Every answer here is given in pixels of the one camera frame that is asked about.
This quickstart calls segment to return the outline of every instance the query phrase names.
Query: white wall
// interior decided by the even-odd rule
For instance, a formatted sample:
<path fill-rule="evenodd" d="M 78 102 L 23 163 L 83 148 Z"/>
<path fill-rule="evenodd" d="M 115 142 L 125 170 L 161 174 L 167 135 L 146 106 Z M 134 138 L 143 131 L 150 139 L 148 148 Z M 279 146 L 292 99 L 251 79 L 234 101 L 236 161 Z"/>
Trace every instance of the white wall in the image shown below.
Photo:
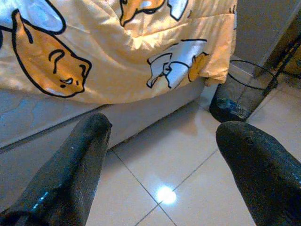
<path fill-rule="evenodd" d="M 264 64 L 301 8 L 301 0 L 238 0 L 234 55 Z"/>

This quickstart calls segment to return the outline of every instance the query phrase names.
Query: black wire basket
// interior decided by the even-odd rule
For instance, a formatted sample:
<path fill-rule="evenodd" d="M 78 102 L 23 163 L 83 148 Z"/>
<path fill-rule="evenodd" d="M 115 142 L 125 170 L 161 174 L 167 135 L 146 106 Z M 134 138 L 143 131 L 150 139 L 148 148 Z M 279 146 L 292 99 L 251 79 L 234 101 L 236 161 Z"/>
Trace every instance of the black wire basket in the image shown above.
<path fill-rule="evenodd" d="M 226 82 L 217 87 L 209 108 L 220 122 L 246 121 L 277 87 L 277 80 L 268 69 L 244 60 L 232 60 L 231 64 L 236 70 L 228 73 Z"/>

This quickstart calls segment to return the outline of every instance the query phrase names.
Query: white floor tile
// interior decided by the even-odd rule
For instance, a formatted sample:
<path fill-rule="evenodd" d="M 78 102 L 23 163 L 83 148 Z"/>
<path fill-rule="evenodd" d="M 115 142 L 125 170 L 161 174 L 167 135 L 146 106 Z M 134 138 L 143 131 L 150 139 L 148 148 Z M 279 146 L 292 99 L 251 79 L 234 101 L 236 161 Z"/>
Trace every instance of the white floor tile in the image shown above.
<path fill-rule="evenodd" d="M 175 193 L 174 204 L 161 206 L 177 226 L 255 225 L 219 151 Z"/>
<path fill-rule="evenodd" d="M 174 226 L 174 224 L 158 206 L 138 226 Z"/>
<path fill-rule="evenodd" d="M 122 162 L 108 153 L 87 226 L 134 226 L 153 207 L 147 194 Z"/>
<path fill-rule="evenodd" d="M 301 161 L 301 99 L 278 92 L 249 123 L 274 136 Z"/>
<path fill-rule="evenodd" d="M 292 95 L 294 97 L 301 98 L 301 80 L 298 79 L 286 79 L 286 82 L 283 82 L 279 85 L 281 91 Z"/>
<path fill-rule="evenodd" d="M 209 110 L 212 98 L 215 94 L 218 84 L 211 85 L 210 87 L 205 87 L 201 96 L 196 99 L 196 102 L 205 110 Z"/>
<path fill-rule="evenodd" d="M 191 103 L 115 151 L 158 201 L 162 187 L 174 189 L 217 149 L 218 125 L 210 113 Z"/>

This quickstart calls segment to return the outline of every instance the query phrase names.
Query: cartoon character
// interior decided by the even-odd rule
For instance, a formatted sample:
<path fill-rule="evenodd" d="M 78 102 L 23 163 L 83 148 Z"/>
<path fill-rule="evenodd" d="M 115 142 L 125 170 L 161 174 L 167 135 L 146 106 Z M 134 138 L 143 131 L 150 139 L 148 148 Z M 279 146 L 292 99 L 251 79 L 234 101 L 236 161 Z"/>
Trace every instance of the cartoon character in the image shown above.
<path fill-rule="evenodd" d="M 12 13 L 18 9 L 24 21 L 44 32 L 61 34 L 66 23 L 60 12 L 49 0 L 5 0 L 0 4 L 0 30 L 11 31 Z"/>
<path fill-rule="evenodd" d="M 189 81 L 194 81 L 195 79 L 197 79 L 199 77 L 199 73 L 205 67 L 205 65 L 207 63 L 208 55 L 209 54 L 202 52 L 197 57 L 194 56 L 192 58 L 192 66 L 191 66 L 191 68 L 189 70 L 189 74 L 188 74 Z"/>
<path fill-rule="evenodd" d="M 168 0 L 167 5 L 170 7 L 170 16 L 179 21 L 185 12 L 188 0 Z"/>
<path fill-rule="evenodd" d="M 55 36 L 33 28 L 20 12 L 13 17 L 14 51 L 29 80 L 42 92 L 57 97 L 83 92 L 91 63 L 75 55 Z"/>
<path fill-rule="evenodd" d="M 131 21 L 138 13 L 153 14 L 164 3 L 165 0 L 120 0 L 122 15 L 121 26 Z"/>
<path fill-rule="evenodd" d="M 11 32 L 28 79 L 43 93 L 63 98 L 84 92 L 92 67 L 55 36 L 65 29 L 63 16 L 49 0 L 8 0 L 0 5 L 0 48 L 1 31 Z"/>
<path fill-rule="evenodd" d="M 181 40 L 162 53 L 147 60 L 151 69 L 151 78 L 147 86 L 152 88 L 158 77 L 165 76 L 168 87 L 176 88 L 188 74 L 193 58 L 200 55 L 207 43 L 204 39 Z"/>
<path fill-rule="evenodd" d="M 163 6 L 164 2 L 165 0 L 120 0 L 122 12 L 120 18 L 121 26 L 124 27 L 138 13 L 155 13 Z M 179 21 L 185 12 L 188 0 L 168 0 L 167 5 L 170 7 L 170 16 Z"/>

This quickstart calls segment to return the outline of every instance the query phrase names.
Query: orange cartoon animal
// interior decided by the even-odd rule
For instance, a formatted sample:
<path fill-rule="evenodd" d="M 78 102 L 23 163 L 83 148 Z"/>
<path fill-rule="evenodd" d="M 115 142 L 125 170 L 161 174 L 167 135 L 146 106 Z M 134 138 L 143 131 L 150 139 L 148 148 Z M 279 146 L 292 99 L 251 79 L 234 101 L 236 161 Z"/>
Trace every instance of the orange cartoon animal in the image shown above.
<path fill-rule="evenodd" d="M 165 0 L 120 0 L 122 15 L 121 26 L 131 21 L 138 13 L 153 14 L 163 4 Z"/>
<path fill-rule="evenodd" d="M 78 57 L 55 35 L 33 27 L 18 10 L 12 19 L 14 51 L 29 80 L 42 92 L 56 97 L 84 92 L 91 63 Z"/>
<path fill-rule="evenodd" d="M 189 81 L 194 81 L 195 79 L 198 78 L 199 73 L 201 70 L 205 67 L 208 59 L 208 54 L 207 53 L 201 53 L 197 57 L 192 58 L 192 66 L 189 70 L 189 75 L 188 79 Z"/>

